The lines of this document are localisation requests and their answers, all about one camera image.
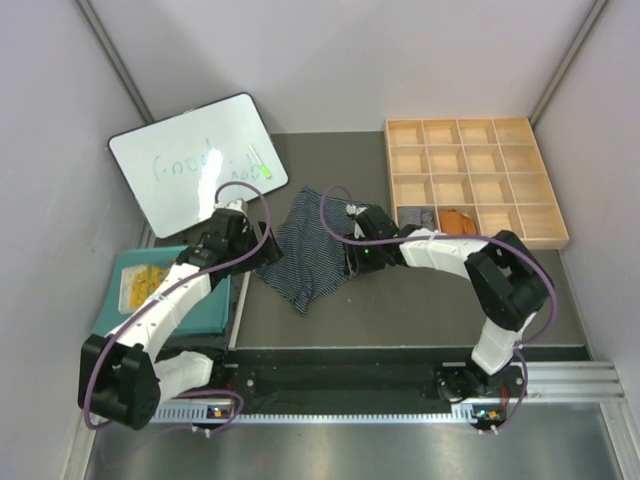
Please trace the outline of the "dark blue striped underwear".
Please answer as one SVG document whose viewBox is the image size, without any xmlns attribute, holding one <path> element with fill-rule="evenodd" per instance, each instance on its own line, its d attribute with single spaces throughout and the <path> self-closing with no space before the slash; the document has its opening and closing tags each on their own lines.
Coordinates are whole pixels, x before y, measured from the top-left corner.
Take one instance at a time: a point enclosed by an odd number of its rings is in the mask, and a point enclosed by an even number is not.
<svg viewBox="0 0 640 480">
<path fill-rule="evenodd" d="M 354 232 L 345 200 L 329 197 L 320 208 L 321 194 L 305 187 L 296 195 L 276 240 L 283 257 L 255 271 L 303 316 L 312 302 L 338 290 L 349 279 L 344 273 L 344 244 L 327 231 L 345 237 Z M 326 221 L 322 222 L 321 213 Z"/>
</svg>

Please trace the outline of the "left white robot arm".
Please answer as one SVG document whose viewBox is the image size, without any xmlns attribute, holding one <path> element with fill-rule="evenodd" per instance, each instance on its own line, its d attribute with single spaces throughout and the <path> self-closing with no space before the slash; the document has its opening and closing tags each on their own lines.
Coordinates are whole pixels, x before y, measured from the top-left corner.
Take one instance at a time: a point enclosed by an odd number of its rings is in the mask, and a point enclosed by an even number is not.
<svg viewBox="0 0 640 480">
<path fill-rule="evenodd" d="M 78 405 L 88 428 L 114 422 L 145 427 L 158 407 L 192 389 L 216 396 L 225 370 L 195 351 L 159 360 L 184 318 L 224 279 L 277 262 L 282 256 L 271 221 L 251 225 L 234 208 L 216 210 L 199 242 L 180 251 L 161 285 L 108 334 L 90 335 L 81 347 Z"/>
</svg>

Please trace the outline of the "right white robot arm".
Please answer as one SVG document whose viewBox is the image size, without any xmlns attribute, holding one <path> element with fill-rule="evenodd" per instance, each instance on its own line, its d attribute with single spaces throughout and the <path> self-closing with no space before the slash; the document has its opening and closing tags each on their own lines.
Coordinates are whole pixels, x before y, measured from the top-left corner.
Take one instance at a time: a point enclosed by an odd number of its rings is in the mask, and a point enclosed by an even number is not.
<svg viewBox="0 0 640 480">
<path fill-rule="evenodd" d="M 471 283 L 486 320 L 468 361 L 467 384 L 481 396 L 498 389 L 526 327 L 548 299 L 557 302 L 550 277 L 519 237 L 508 230 L 483 237 L 400 228 L 378 205 L 349 204 L 346 213 L 355 221 L 354 233 L 345 237 L 348 273 L 426 268 Z"/>
</svg>

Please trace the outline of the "grey striped underwear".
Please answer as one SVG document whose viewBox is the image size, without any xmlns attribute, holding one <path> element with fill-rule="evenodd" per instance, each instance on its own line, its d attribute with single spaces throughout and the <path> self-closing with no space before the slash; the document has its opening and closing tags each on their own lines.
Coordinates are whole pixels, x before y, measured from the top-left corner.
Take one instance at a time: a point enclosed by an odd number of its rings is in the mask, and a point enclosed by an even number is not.
<svg viewBox="0 0 640 480">
<path fill-rule="evenodd" d="M 434 212 L 427 206 L 401 206 L 397 209 L 398 226 L 418 226 L 433 231 L 435 229 Z"/>
</svg>

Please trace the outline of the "orange underwear white waistband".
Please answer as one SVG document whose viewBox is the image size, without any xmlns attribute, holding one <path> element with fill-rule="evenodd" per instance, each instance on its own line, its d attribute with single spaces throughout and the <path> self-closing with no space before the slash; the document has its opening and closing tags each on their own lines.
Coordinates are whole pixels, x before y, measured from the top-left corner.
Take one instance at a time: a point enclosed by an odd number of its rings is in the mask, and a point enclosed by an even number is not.
<svg viewBox="0 0 640 480">
<path fill-rule="evenodd" d="M 468 215 L 456 210 L 445 209 L 438 211 L 440 230 L 449 235 L 476 235 L 476 223 Z"/>
</svg>

